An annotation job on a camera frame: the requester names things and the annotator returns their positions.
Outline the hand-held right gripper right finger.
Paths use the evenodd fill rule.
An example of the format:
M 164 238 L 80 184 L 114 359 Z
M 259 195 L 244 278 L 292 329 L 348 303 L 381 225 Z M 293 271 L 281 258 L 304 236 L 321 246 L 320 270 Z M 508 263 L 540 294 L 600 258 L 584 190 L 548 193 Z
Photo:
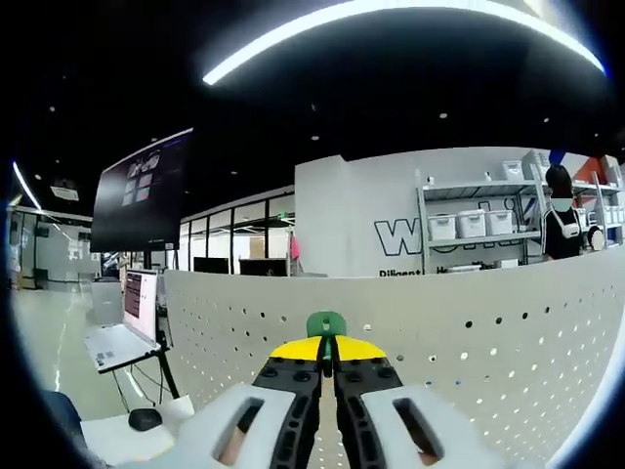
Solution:
M 466 417 L 429 389 L 405 385 L 373 344 L 329 339 L 337 425 L 353 468 L 491 468 Z

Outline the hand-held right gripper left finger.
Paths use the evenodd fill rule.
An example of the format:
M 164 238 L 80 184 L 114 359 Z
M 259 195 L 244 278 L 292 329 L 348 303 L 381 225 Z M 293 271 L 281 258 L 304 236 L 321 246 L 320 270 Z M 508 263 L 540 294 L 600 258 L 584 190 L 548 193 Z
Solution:
M 236 384 L 186 421 L 167 468 L 304 468 L 319 427 L 323 338 L 275 349 L 251 384 Z

